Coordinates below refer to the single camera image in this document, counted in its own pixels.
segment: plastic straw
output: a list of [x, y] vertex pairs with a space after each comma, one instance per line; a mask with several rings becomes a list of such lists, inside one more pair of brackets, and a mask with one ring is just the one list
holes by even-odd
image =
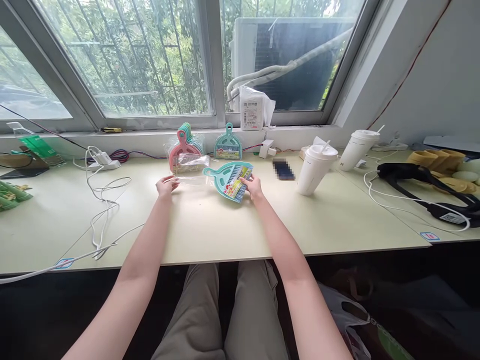
[[323, 153], [324, 153], [324, 150], [327, 148], [327, 146], [328, 146], [329, 144], [330, 144], [330, 140], [328, 140], [328, 141], [326, 142], [326, 144], [323, 145], [323, 147], [321, 148], [320, 154], [323, 154]]

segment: green foliage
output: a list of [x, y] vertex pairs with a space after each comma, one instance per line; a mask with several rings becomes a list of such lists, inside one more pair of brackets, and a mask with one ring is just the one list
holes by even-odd
[[[232, 79], [228, 43], [233, 37], [236, 18], [356, 16], [362, 5], [361, 0], [219, 1], [225, 86]], [[210, 111], [195, 0], [34, 0], [34, 3], [107, 117]], [[57, 100], [0, 30], [0, 81]], [[147, 94], [115, 96], [125, 93]]]

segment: window glass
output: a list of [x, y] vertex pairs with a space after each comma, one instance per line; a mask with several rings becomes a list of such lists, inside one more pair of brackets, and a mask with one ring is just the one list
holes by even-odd
[[[71, 119], [59, 99], [0, 27], [0, 104], [29, 119]], [[21, 119], [0, 107], [1, 120]]]
[[[242, 84], [266, 93], [276, 110], [321, 110], [363, 3], [220, 0], [227, 111], [239, 111]], [[271, 66], [284, 67], [228, 87], [232, 79]]]
[[194, 0], [35, 0], [107, 118], [206, 114]]

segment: person's hand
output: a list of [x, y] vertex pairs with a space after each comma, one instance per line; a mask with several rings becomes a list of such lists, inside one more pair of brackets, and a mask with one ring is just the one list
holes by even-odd
[[250, 193], [250, 198], [254, 202], [264, 197], [264, 193], [262, 192], [262, 186], [260, 185], [260, 178], [258, 176], [251, 174], [249, 180], [241, 177], [240, 181], [246, 185], [246, 189]]
[[172, 198], [172, 191], [180, 185], [178, 179], [173, 175], [162, 177], [156, 184], [158, 197], [161, 199]]

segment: dustpan and brush set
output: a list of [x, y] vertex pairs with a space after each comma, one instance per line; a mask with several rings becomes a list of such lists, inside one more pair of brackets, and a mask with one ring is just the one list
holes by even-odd
[[[232, 129], [233, 126], [229, 122], [226, 124], [226, 133], [216, 140], [214, 154], [217, 159], [242, 159], [242, 144], [232, 134]], [[174, 174], [180, 172], [179, 159], [198, 158], [205, 155], [200, 138], [192, 136], [188, 122], [178, 128], [177, 137], [178, 142], [168, 152], [170, 170]], [[205, 167], [203, 174], [214, 178], [215, 188], [223, 197], [240, 203], [247, 189], [247, 186], [240, 181], [240, 177], [250, 179], [253, 168], [249, 162], [233, 161], [226, 163], [218, 170]]]

